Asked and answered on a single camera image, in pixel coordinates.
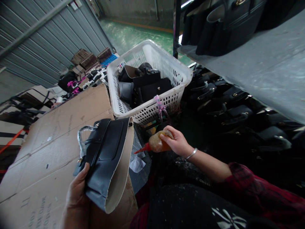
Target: stack of black handbags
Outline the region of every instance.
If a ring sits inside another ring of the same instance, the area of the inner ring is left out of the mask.
[[[203,124],[208,154],[244,164],[268,182],[305,197],[304,125],[201,66],[193,71],[182,100]]]
[[[119,75],[119,97],[131,108],[172,88],[170,79],[161,79],[160,71],[149,63],[143,63],[139,68],[125,65]]]
[[[184,14],[181,44],[197,45],[197,55],[221,56],[304,8],[304,0],[195,0]]]

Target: orange strap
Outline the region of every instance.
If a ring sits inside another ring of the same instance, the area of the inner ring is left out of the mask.
[[[13,141],[15,141],[16,138],[18,138],[18,136],[21,134],[22,131],[23,131],[23,129],[20,130],[20,131],[12,138],[12,140],[10,140],[2,149],[0,149],[0,154],[1,154],[6,148],[8,148],[8,147],[13,143]]]

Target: shelf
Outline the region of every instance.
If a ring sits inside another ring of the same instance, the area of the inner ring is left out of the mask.
[[[290,119],[305,124],[305,10],[220,57],[188,56]]]

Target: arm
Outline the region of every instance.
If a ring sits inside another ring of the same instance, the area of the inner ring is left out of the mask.
[[[164,130],[166,129],[173,134],[174,139],[170,139],[164,135],[160,135],[160,138],[179,156],[184,158],[190,156],[194,151],[194,148],[188,144],[183,134],[172,126],[166,126]],[[223,182],[226,178],[232,175],[227,164],[200,150],[197,150],[197,152],[190,157],[188,161],[196,165],[215,183]]]
[[[89,164],[75,177],[69,186],[66,205],[60,222],[61,229],[85,229],[89,226],[89,199],[84,193],[85,177]]]
[[[179,156],[190,156],[194,148],[183,134],[171,126],[164,129],[172,132],[174,139],[163,135],[160,138]],[[259,178],[246,166],[227,165],[201,151],[197,151],[189,161],[218,183],[216,186],[222,197],[249,213],[266,217],[278,226],[301,228],[305,225],[305,199]]]

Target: plastic basket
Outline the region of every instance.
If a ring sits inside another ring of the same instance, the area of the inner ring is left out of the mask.
[[[145,125],[159,118],[157,104],[151,99],[142,105],[131,109],[119,99],[118,70],[124,65],[138,68],[147,62],[153,68],[159,69],[161,78],[169,78],[173,89],[159,95],[169,114],[179,109],[184,88],[191,82],[193,72],[190,68],[171,56],[151,40],[141,42],[107,67],[108,85],[113,114],[118,118],[132,117],[134,122]]]

